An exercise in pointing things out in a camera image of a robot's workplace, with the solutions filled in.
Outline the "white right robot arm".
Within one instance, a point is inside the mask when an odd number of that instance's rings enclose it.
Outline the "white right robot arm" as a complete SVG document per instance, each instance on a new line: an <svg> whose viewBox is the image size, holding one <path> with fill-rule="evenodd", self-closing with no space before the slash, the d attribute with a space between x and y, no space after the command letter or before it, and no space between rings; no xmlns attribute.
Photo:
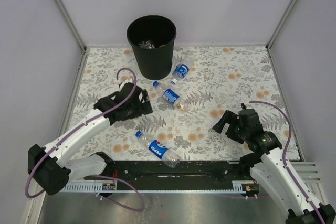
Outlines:
<svg viewBox="0 0 336 224"><path fill-rule="evenodd" d="M265 131L254 109L238 113L225 111L213 126L240 144L246 143L250 153L239 159L239 173L243 179L255 180L286 216L286 223L333 223L335 209L323 204L305 185L288 161L282 144L274 133Z"/></svg>

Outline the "black plastic bin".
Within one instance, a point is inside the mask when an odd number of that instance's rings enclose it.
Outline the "black plastic bin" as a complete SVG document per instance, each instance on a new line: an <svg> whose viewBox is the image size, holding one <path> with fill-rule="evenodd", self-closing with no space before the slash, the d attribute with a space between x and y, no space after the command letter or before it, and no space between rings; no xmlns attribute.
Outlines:
<svg viewBox="0 0 336 224"><path fill-rule="evenodd" d="M161 80L172 69L173 49L177 31L175 24L159 15L147 15L134 20L127 28L127 40L132 47L140 73L149 80ZM152 40L155 49L143 49L139 43Z"/></svg>

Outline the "clear bottle red cap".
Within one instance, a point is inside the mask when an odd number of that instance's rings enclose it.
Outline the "clear bottle red cap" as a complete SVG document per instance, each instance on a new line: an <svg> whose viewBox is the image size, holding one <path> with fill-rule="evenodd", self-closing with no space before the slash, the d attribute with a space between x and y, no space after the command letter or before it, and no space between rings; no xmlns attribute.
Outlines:
<svg viewBox="0 0 336 224"><path fill-rule="evenodd" d="M139 43L139 47L143 49L155 49L156 46L152 40L146 40Z"/></svg>

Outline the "Pepsi bottle blue cap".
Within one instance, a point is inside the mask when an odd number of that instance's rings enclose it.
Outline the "Pepsi bottle blue cap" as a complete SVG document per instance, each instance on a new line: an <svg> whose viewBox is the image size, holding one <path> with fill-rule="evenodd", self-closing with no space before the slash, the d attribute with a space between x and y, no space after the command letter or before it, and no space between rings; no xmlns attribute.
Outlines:
<svg viewBox="0 0 336 224"><path fill-rule="evenodd" d="M159 158L167 167L175 168L181 157L171 148L166 147L157 138L150 134L137 131L135 137L152 154Z"/></svg>

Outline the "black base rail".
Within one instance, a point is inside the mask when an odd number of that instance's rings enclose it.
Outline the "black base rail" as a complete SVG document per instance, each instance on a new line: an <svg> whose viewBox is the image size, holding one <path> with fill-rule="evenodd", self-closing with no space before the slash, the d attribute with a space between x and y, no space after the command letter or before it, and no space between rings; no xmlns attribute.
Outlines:
<svg viewBox="0 0 336 224"><path fill-rule="evenodd" d="M239 190L237 183L244 191L257 184L237 162L227 161L180 161L175 168L160 161L111 161L102 175L150 191Z"/></svg>

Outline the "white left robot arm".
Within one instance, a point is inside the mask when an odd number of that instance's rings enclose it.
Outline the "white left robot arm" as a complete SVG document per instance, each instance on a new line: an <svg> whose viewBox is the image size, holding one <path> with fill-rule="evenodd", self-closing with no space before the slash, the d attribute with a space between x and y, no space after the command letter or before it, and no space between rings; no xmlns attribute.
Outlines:
<svg viewBox="0 0 336 224"><path fill-rule="evenodd" d="M71 161L90 139L116 122L135 119L153 112L149 95L133 83L99 99L93 109L73 128L43 147L35 144L28 151L29 180L34 180L48 195L60 192L72 179L97 174L109 179L113 165L105 154Z"/></svg>

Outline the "blue label bottle white cap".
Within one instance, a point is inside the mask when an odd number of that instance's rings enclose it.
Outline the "blue label bottle white cap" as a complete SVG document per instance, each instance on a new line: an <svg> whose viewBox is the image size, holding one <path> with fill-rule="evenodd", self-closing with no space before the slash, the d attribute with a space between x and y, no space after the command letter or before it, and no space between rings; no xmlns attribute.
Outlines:
<svg viewBox="0 0 336 224"><path fill-rule="evenodd" d="M178 81L184 79L187 74L190 72L195 61L195 57L193 55L186 55L183 57L179 63L176 65L171 79L171 84L175 85Z"/></svg>

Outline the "floral table mat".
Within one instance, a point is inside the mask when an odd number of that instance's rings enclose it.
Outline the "floral table mat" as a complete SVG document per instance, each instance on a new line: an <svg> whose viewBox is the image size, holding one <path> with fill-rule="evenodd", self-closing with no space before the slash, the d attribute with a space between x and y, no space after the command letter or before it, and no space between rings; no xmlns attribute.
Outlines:
<svg viewBox="0 0 336 224"><path fill-rule="evenodd" d="M118 80L130 80L130 70L138 85L147 89L153 112L137 119L117 122L92 138L75 155L87 157L103 151L115 160L156 160L135 137L142 131L175 150L183 160L238 160L247 154L239 144L211 131L226 110L238 112L244 103L259 114L266 131L271 131L287 147L287 156L299 160L295 137L289 131L284 102L264 47L177 47L173 64L186 55L195 57L187 76L173 89L189 103L181 112L166 103L143 77L130 48L91 48L84 67L71 126L77 124L106 95L118 90Z"/></svg>

